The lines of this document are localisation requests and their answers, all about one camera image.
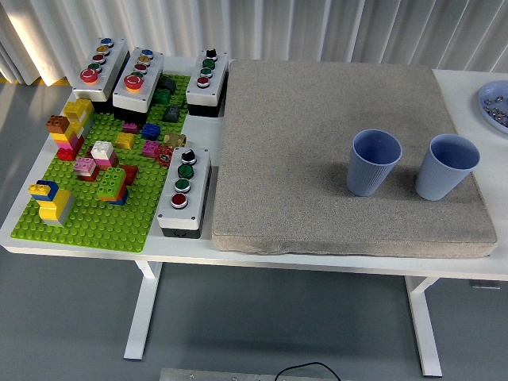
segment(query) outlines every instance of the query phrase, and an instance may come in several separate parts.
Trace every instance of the table frame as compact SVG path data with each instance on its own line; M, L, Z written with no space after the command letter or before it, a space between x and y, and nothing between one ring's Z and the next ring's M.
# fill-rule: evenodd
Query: table frame
M168 57L164 72L189 75L194 60ZM337 271L363 274L403 275L414 321L414 330L424 375L442 376L437 346L434 340L425 290L439 278L508 280L508 179L499 174L508 171L508 136L489 126L483 120L476 104L478 89L495 80L508 80L508 74L466 71L434 71L448 111L457 132L472 140L482 157L475 169L487 210L498 233L498 247L488 257L475 259L428 259L372 256L315 256L301 254L253 255L240 252L219 252L211 240L211 221L215 199L217 170L220 166L223 118L187 116L183 133L188 147L206 147L210 150L213 175L205 212L202 238L185 240L164 237L152 222L144 249L140 253L115 252L70 245L16 240L10 237L17 220L29 200L29 184L44 174L57 147L49 137L27 179L21 188L5 222L0 228L0 244L8 251L49 256L76 256L133 260L143 273L140 293L133 315L124 357L141 360L148 335L152 308L156 299L160 271L164 262L182 264L211 264L240 267L267 267L311 271Z

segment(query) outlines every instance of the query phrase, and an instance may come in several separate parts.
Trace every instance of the black knob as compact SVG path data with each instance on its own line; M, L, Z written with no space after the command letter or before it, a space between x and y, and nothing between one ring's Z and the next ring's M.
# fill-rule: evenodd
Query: black knob
M206 58L210 58L211 60L217 60L217 52L215 49L210 49L206 51Z
M182 154L182 163L188 165L196 164L196 154L191 149Z

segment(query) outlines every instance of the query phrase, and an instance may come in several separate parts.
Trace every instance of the gray floor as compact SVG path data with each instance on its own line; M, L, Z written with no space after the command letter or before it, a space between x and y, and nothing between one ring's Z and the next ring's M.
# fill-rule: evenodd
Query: gray floor
M0 85L0 221L68 87ZM134 263L0 248L0 380L149 380L162 368L275 374L308 361L343 379L421 380L401 277L164 265L144 359L123 360ZM508 287L427 292L444 381L508 379ZM329 378L308 368L292 375Z

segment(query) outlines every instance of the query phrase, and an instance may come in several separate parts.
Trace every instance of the white curtain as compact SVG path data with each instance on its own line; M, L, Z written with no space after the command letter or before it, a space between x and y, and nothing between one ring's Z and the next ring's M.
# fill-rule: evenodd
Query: white curtain
M233 59L419 64L508 72L505 0L0 0L0 70L48 85L98 37Z

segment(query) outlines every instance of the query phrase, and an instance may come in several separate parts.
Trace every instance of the lego baseplate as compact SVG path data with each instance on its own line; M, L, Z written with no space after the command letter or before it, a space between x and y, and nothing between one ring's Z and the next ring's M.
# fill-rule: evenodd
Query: lego baseplate
M185 97L188 76L166 75L177 83L175 95ZM187 104L180 108L176 123L162 121L167 106L150 106L148 121L160 126L162 143L164 134L180 134L187 115ZM85 156L87 149L97 140L114 144L122 132L123 121L112 114L94 114L94 124L78 156ZM137 134L132 150L115 147L120 164L138 166L137 177L129 189L129 198L124 206L111 205L98 200L96 190L104 176L100 171L95 182L77 179L73 172L74 162L61 161L56 156L48 166L43 179L52 180L65 190L71 191L75 202L63 226L46 225L39 217L39 208L31 199L17 222L12 238L43 241L57 244L72 244L89 248L104 248L125 252L140 252L146 241L152 219L156 212L160 193L164 186L167 168L161 167L153 158L141 155L145 139Z

